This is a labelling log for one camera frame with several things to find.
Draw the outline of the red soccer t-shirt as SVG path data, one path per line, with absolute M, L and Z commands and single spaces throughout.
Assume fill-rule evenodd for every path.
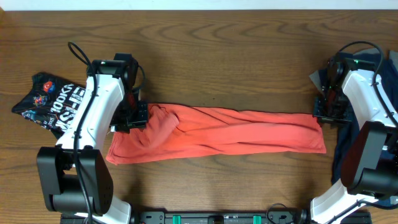
M 302 113 L 150 104 L 144 129 L 115 133 L 106 160 L 138 164 L 269 152 L 326 153 L 321 126 Z

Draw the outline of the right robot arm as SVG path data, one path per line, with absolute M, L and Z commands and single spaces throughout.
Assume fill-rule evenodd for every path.
M 343 158 L 340 178 L 310 202 L 312 223 L 342 223 L 364 206 L 397 208 L 378 204 L 397 196 L 397 158 L 381 158 L 384 151 L 397 154 L 397 112 L 381 84 L 381 65 L 338 53 L 320 79 L 313 117 L 340 126 L 355 120 L 359 134 Z

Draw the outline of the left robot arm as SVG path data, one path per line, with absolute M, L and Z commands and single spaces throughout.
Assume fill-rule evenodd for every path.
M 89 64 L 86 93 L 69 128 L 54 147 L 41 147 L 37 168 L 47 210 L 77 223 L 133 223 L 131 205 L 113 194 L 101 155 L 109 131 L 129 133 L 148 121 L 148 105 L 134 87 L 142 70 L 130 55 Z

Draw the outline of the navy blue t-shirt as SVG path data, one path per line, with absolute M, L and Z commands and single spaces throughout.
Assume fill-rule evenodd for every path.
M 338 125 L 338 143 L 332 169 L 332 183 L 342 182 L 354 177 L 353 187 L 365 186 L 367 183 L 378 185 L 375 192 L 382 209 L 395 209 L 392 199 L 397 196 L 397 168 L 391 171 L 380 171 L 375 168 L 362 167 L 359 160 L 363 158 L 364 147 L 371 144 L 370 159 L 377 155 L 381 161 L 390 162 L 397 154 L 397 144 L 386 143 L 387 149 L 378 149 L 377 127 L 375 122 L 385 121 L 386 139 L 397 139 L 397 129 L 387 115 L 383 115 L 380 103 L 382 99 L 397 116 L 397 94 L 387 95 L 382 86 L 379 74 L 384 59 L 379 63 L 370 60 L 355 59 L 354 54 L 338 52 L 330 61 L 327 78 L 322 83 L 329 88 L 342 89 L 349 99 L 348 108 L 352 110 L 352 122 Z

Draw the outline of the black printed folded t-shirt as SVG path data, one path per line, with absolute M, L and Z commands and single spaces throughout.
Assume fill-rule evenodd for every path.
M 31 91 L 12 112 L 48 129 L 58 139 L 71 125 L 84 94 L 81 85 L 39 72 L 32 76 Z

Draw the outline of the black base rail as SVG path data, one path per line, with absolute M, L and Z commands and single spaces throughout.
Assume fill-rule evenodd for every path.
M 61 215 L 61 224 L 83 223 L 85 218 L 76 215 Z M 266 223 L 315 223 L 301 212 L 271 211 L 266 213 L 164 213 L 142 212 L 133 215 L 133 224 L 266 224 Z M 372 224 L 369 212 L 354 212 L 343 218 L 343 224 Z

